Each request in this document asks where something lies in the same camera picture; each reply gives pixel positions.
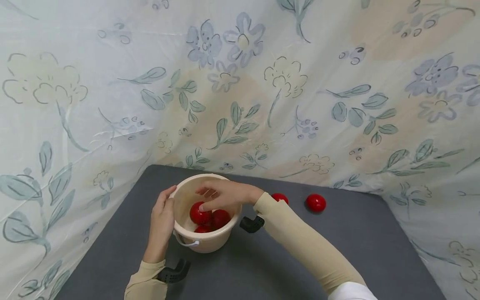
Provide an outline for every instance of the person's right hand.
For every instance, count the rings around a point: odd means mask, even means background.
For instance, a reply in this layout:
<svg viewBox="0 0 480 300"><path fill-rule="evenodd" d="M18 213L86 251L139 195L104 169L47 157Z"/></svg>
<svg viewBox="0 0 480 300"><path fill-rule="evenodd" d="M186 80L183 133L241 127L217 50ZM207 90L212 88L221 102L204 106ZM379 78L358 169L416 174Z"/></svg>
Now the person's right hand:
<svg viewBox="0 0 480 300"><path fill-rule="evenodd" d="M200 206L200 211L210 211L233 204L255 205L264 191L256 186L229 180L210 180L203 182L195 193L211 201Z"/></svg>

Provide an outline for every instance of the white plastic bucket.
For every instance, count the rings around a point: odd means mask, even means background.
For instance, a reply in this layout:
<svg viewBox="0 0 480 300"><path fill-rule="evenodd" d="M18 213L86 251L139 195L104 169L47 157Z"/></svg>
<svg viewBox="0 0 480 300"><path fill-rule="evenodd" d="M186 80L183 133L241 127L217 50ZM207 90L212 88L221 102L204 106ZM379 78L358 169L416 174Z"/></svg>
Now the white plastic bucket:
<svg viewBox="0 0 480 300"><path fill-rule="evenodd" d="M212 198L205 199L202 195L195 194L195 190L202 182L209 180L228 179L216 174L195 175L180 182L175 192L170 195L175 199L173 206L175 217L173 234L180 245L189 247L198 253L210 253L220 249L227 242L230 232L237 223L241 213L241 204L225 207L223 209L230 214L230 222L212 232L194 232L197 225L190 220L190 208L195 202L212 200Z"/></svg>

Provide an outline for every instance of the red ball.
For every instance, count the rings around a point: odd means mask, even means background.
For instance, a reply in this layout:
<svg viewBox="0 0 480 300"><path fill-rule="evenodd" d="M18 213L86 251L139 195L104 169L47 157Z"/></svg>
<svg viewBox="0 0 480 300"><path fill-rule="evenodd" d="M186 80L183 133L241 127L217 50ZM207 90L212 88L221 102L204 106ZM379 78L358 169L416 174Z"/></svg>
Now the red ball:
<svg viewBox="0 0 480 300"><path fill-rule="evenodd" d="M305 204L311 211L316 213L324 211L327 206L325 198L319 194L310 194L307 200L305 200Z"/></svg>
<svg viewBox="0 0 480 300"><path fill-rule="evenodd" d="M195 229L195 232L196 233L208 233L208 232L212 232L214 230L215 230L215 228L213 228L209 225L200 225L199 227L197 227L197 229Z"/></svg>
<svg viewBox="0 0 480 300"><path fill-rule="evenodd" d="M205 225L212 220L212 211L201 212L198 210L203 203L203 201L197 202L190 209L190 219L197 225Z"/></svg>
<svg viewBox="0 0 480 300"><path fill-rule="evenodd" d="M274 198L277 202L279 202L280 200L283 200L288 204L288 199L285 197L284 194L280 194L276 192L275 194L272 195L272 198Z"/></svg>
<svg viewBox="0 0 480 300"><path fill-rule="evenodd" d="M216 229L220 229L225 226L228 222L230 222L231 217L226 210L217 209L213 212L213 227Z"/></svg>

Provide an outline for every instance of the fabric wall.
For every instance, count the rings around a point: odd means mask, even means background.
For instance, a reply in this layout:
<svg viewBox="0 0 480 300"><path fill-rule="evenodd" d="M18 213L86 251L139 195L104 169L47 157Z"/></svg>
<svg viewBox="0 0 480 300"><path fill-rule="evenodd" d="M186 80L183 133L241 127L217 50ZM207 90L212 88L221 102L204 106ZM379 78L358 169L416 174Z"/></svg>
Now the fabric wall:
<svg viewBox="0 0 480 300"><path fill-rule="evenodd" d="M163 164L379 194L446 297L480 300L479 12L0 0L0 298L55 298Z"/></svg>

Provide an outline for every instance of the white shirt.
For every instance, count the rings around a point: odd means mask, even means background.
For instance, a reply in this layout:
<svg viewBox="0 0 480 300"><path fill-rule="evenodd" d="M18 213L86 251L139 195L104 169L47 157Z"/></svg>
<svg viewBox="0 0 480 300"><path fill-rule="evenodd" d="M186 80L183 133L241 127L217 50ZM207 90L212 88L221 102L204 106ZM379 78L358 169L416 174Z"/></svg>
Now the white shirt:
<svg viewBox="0 0 480 300"><path fill-rule="evenodd" d="M368 287L356 283L346 282L338 286L328 297L328 300L378 300Z"/></svg>

